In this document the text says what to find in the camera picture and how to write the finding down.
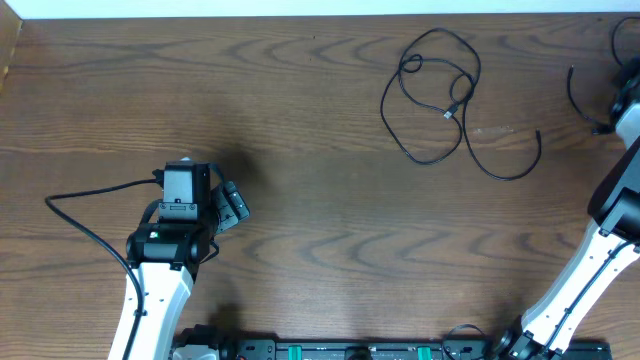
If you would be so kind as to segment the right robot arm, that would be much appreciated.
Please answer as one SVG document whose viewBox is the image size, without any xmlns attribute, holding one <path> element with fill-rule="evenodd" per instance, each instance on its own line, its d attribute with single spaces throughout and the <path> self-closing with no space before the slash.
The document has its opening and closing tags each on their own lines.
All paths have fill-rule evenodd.
<svg viewBox="0 0 640 360">
<path fill-rule="evenodd" d="M 576 253 L 549 290 L 494 347 L 493 359 L 560 359 L 591 308 L 639 260 L 639 60 L 621 66 L 605 129 L 626 151 L 596 188 Z"/>
</svg>

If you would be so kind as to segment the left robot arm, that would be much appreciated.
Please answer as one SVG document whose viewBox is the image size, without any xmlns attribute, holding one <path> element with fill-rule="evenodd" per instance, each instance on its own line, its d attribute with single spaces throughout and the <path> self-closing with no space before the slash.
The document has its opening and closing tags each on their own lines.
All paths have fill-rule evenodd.
<svg viewBox="0 0 640 360">
<path fill-rule="evenodd" d="M 108 357 L 168 359 L 202 263 L 216 257 L 215 237 L 250 215 L 232 181 L 214 163 L 188 158 L 158 171 L 163 197 L 149 204 L 126 243 L 133 275 Z"/>
</svg>

